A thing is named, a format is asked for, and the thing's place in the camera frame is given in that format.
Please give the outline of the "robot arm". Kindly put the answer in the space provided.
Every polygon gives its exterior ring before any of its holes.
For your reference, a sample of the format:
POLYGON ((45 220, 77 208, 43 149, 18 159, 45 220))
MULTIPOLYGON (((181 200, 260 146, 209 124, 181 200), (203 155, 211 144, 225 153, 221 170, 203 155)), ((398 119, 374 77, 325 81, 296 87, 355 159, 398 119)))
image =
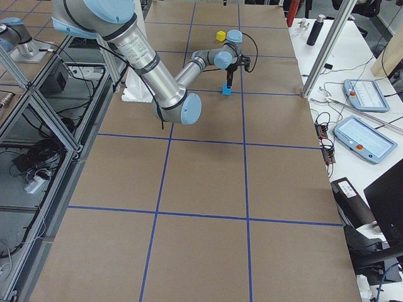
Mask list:
POLYGON ((241 56, 242 33, 230 30, 222 47, 196 51, 181 72, 172 76, 138 27, 133 1, 53 1, 52 8, 56 30, 80 38, 101 37, 116 46, 152 89, 152 105, 163 122, 196 123, 202 102, 187 87, 209 65, 227 69, 241 56))

